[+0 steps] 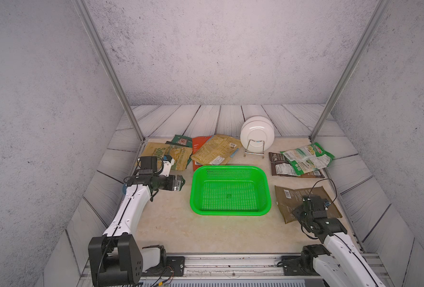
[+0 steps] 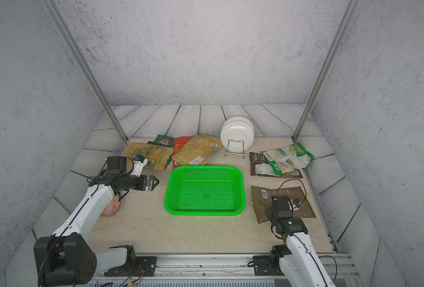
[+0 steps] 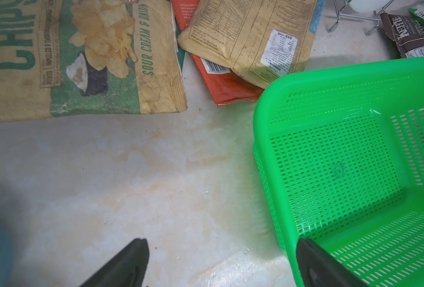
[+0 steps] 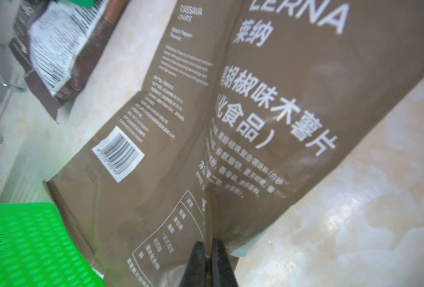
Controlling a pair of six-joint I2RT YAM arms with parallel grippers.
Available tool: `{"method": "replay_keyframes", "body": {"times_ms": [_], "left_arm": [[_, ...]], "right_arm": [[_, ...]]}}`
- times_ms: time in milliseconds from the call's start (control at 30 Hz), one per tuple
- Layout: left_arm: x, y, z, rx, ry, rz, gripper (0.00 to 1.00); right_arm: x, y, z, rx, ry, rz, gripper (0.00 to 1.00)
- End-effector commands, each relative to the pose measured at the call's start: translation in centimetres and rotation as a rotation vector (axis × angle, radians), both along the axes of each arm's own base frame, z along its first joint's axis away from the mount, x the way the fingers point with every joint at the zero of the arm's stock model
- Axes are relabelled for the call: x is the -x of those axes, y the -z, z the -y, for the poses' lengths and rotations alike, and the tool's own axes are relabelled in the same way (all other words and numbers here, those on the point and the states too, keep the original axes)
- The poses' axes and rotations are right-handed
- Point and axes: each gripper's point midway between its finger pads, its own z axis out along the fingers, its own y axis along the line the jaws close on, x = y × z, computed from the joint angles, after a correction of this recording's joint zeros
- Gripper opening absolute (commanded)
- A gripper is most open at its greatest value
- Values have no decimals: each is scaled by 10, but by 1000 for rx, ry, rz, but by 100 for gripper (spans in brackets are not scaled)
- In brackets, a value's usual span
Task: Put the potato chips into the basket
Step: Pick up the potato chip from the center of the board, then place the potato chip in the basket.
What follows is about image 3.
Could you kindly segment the sour cream onion chips bag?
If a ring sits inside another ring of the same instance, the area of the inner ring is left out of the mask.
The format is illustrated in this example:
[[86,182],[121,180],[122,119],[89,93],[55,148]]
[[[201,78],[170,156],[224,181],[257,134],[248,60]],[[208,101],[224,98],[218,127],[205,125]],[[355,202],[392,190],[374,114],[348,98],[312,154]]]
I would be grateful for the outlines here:
[[0,1],[0,123],[187,109],[169,1]]

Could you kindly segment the brown Kettle chips bag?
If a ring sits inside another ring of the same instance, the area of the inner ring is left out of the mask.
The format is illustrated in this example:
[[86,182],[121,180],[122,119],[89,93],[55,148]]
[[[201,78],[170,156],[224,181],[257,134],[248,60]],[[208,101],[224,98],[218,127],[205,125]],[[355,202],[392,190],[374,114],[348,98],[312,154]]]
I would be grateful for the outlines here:
[[402,59],[424,57],[424,27],[412,16],[382,13],[382,27]]

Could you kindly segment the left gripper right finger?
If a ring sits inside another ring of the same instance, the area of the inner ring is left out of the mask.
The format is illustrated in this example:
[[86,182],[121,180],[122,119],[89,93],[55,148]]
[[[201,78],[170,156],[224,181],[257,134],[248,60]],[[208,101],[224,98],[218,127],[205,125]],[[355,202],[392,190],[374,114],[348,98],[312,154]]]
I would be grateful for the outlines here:
[[299,239],[296,259],[305,287],[367,287],[311,239]]

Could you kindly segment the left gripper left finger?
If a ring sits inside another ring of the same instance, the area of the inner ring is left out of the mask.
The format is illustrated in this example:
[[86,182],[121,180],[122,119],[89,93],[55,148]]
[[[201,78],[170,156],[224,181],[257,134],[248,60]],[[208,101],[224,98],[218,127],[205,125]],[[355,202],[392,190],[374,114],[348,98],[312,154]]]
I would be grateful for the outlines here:
[[81,286],[141,287],[148,262],[147,240],[134,239]]

